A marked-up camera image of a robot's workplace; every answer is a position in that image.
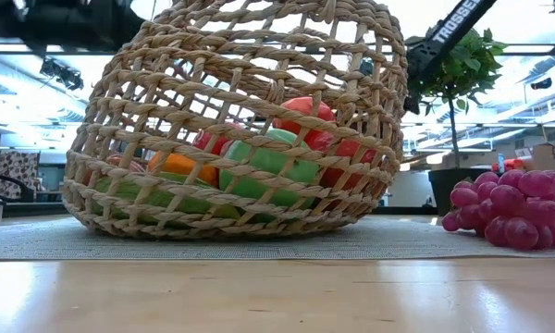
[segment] wicker basket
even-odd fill
[[[321,25],[330,35],[318,30]],[[341,58],[343,68],[335,61]],[[374,60],[372,76],[358,70],[364,58]],[[400,167],[406,67],[399,22],[371,0],[175,2],[142,25],[94,87],[68,151],[66,208],[87,228],[176,240],[288,236],[355,223],[377,206]],[[300,96],[312,96],[312,115],[280,106]],[[336,112],[336,121],[315,117],[320,101]],[[294,142],[265,135],[276,118],[302,126]],[[325,153],[302,144],[310,129],[335,138]],[[220,136],[246,142],[249,157],[259,149],[279,152],[286,163],[276,174],[253,166],[251,158],[211,154],[212,142],[204,149],[190,143],[200,130],[213,142]],[[353,157],[337,156],[342,140],[359,143]],[[374,159],[361,163],[369,149],[376,150]],[[140,171],[137,165],[145,167],[153,152],[162,157]],[[120,161],[111,163],[113,154]],[[195,161],[186,179],[161,177],[171,154]],[[314,179],[286,177],[302,161],[316,164]],[[204,167],[228,172],[232,183],[224,191],[201,186]],[[328,168],[342,175],[325,188]],[[351,175],[360,180],[346,189]],[[267,191],[260,198],[232,194],[243,179]],[[121,195],[129,185],[137,189],[134,196]],[[299,199],[272,204],[277,190]],[[172,200],[154,204],[161,193]],[[203,212],[191,209],[201,202]],[[227,205],[237,214],[218,214]]]

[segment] table surface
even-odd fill
[[[0,262],[0,332],[555,333],[555,259]]]

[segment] potted plant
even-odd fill
[[[475,94],[493,89],[500,77],[501,68],[495,56],[503,53],[507,45],[493,41],[491,30],[481,36],[470,30],[443,60],[436,75],[422,81],[420,103],[425,105],[425,115],[434,111],[434,103],[441,99],[450,108],[450,130],[454,167],[429,172],[429,179],[436,198],[438,213],[443,216],[450,210],[450,192],[454,185],[467,178],[476,179],[484,169],[461,168],[455,113],[457,109],[465,114],[469,111],[468,100],[476,104]]]

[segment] grape cluster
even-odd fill
[[[447,231],[474,230],[521,251],[555,248],[555,171],[486,172],[456,184],[450,200],[457,209],[442,218]]]

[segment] black pot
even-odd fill
[[[428,174],[429,182],[432,184],[432,191],[436,199],[438,215],[446,215],[452,208],[450,193],[454,185],[467,178],[475,181],[481,174],[488,172],[484,168],[454,168],[430,171]]]

